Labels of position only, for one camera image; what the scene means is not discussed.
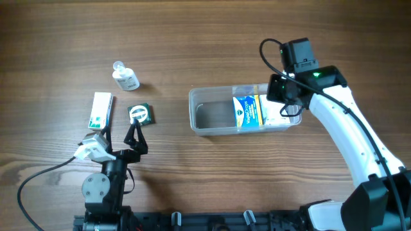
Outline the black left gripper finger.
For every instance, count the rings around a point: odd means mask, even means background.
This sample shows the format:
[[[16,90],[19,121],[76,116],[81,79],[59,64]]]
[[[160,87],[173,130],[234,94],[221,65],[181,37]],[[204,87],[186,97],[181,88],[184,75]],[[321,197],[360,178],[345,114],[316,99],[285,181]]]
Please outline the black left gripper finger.
[[[133,119],[123,142],[139,154],[148,153],[148,145],[143,136],[140,122],[137,119]]]
[[[108,146],[106,148],[106,151],[112,151],[112,140],[111,140],[111,134],[110,134],[110,126],[106,125],[103,130],[101,131],[101,134],[105,136],[105,139],[108,142]]]

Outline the white green Panadol box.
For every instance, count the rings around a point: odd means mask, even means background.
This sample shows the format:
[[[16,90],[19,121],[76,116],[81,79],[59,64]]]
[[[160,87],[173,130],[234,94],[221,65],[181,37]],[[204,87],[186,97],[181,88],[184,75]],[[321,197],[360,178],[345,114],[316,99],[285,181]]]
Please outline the white green Panadol box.
[[[109,92],[95,92],[88,129],[103,130],[110,123],[113,95]]]

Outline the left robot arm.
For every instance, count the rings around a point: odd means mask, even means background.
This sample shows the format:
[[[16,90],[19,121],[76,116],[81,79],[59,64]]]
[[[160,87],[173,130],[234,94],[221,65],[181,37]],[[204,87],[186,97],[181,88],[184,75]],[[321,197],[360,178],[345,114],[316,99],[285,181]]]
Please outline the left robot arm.
[[[78,158],[89,158],[101,164],[101,171],[89,175],[83,182],[82,194],[85,198],[83,221],[76,218],[74,230],[142,230],[143,225],[132,212],[123,205],[125,182],[133,177],[127,166],[140,161],[148,151],[147,143],[138,123],[130,126],[124,143],[129,149],[113,151],[110,128],[87,134],[76,151]]]

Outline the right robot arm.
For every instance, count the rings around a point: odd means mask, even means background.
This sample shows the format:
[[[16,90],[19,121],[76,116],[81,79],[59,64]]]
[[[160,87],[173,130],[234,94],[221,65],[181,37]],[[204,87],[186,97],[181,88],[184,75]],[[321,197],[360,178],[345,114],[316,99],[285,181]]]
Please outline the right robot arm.
[[[342,154],[354,183],[343,202],[320,200],[297,210],[234,214],[140,213],[145,230],[409,230],[410,170],[381,142],[357,107],[342,73],[320,67],[307,38],[279,44],[283,69],[260,85],[189,92],[198,135],[281,131],[310,111]]]

